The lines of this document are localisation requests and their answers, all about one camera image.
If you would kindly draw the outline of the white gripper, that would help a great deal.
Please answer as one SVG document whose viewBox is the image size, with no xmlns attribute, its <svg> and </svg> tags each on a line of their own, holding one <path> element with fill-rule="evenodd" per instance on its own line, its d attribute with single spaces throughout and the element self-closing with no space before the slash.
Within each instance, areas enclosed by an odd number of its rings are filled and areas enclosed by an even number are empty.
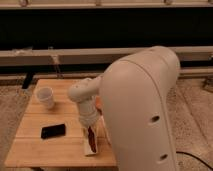
<svg viewBox="0 0 213 171">
<path fill-rule="evenodd" d="M 79 121 L 84 127 L 94 125 L 100 117 L 94 99 L 79 102 L 77 107 L 79 111 Z"/>
</svg>

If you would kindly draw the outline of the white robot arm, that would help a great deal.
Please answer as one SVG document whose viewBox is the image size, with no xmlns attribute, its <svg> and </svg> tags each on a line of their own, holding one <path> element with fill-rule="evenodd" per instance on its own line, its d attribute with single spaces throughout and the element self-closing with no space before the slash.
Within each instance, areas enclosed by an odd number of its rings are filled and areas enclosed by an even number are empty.
<svg viewBox="0 0 213 171">
<path fill-rule="evenodd" d="M 179 171 L 166 107 L 179 71 L 175 52 L 154 46 L 68 89 L 82 126 L 104 118 L 119 171 Z"/>
</svg>

